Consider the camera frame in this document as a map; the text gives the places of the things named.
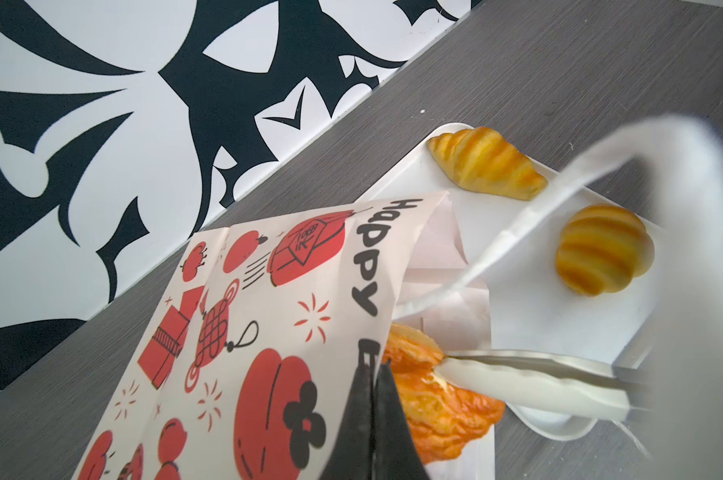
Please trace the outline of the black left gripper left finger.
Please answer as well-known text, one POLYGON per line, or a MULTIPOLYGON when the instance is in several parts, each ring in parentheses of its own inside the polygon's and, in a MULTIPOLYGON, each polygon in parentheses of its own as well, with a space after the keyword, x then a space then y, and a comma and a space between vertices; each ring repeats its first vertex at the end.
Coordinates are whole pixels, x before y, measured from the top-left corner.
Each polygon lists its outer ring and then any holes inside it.
POLYGON ((371 479, 373 474, 373 366, 359 360, 338 435, 321 480, 371 479))

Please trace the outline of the steel tongs with white tips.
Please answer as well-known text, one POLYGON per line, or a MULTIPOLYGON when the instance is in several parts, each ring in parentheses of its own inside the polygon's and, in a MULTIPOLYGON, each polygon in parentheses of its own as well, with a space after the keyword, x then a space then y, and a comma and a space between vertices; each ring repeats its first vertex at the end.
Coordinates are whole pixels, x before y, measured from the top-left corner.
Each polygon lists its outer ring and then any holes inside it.
POLYGON ((514 406, 570 416, 625 422, 657 407, 645 372, 573 356, 453 351, 435 373, 454 386, 514 406))

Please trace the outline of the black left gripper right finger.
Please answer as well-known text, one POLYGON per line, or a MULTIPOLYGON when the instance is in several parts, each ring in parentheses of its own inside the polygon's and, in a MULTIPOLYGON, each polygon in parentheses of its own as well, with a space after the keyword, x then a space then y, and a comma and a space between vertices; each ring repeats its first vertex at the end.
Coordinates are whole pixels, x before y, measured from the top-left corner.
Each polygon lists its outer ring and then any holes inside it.
POLYGON ((393 370, 383 363, 375 381, 375 479, 429 480, 401 406, 393 370))

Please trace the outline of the yellow fake croissant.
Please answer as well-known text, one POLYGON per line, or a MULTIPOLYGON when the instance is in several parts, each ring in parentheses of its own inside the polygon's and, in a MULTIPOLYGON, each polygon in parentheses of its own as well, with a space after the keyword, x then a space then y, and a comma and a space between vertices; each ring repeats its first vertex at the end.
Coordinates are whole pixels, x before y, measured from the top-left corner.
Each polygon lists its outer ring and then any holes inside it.
POLYGON ((533 162, 488 127, 431 137, 427 149, 447 178, 463 190, 529 201, 547 188, 547 178, 533 162))

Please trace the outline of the yellow round fake bun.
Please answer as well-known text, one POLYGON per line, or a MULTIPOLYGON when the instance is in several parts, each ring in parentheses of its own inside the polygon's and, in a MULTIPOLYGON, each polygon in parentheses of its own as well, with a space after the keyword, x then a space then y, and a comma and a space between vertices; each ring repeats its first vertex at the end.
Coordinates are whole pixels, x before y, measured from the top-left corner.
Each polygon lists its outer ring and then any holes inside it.
POLYGON ((561 230, 555 270, 576 294, 617 293, 645 275, 655 262, 655 244, 633 212, 615 205, 587 206, 561 230))

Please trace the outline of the orange fake puff pastry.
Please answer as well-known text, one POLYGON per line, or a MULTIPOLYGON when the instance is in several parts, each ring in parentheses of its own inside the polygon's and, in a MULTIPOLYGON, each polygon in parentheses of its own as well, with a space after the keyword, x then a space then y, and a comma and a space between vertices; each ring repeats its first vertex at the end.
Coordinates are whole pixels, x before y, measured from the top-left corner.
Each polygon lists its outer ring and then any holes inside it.
POLYGON ((423 332, 393 323, 383 362, 391 366, 399 399, 419 458, 424 464, 455 460, 463 448, 499 423, 505 404, 453 386, 435 374, 445 360, 423 332))

